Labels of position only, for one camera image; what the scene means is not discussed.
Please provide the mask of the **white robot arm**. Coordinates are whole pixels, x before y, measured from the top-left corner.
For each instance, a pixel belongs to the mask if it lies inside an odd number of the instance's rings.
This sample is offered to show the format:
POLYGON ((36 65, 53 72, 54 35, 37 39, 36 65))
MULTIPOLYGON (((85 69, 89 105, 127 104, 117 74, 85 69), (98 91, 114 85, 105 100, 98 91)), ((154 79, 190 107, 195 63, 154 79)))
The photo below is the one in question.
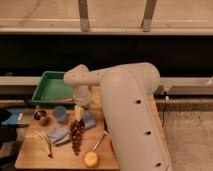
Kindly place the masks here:
POLYGON ((89 87, 97 85, 102 111, 120 171, 172 171, 148 97, 159 86, 160 74, 150 63, 123 64, 90 71, 78 65, 64 75, 82 106, 89 87))

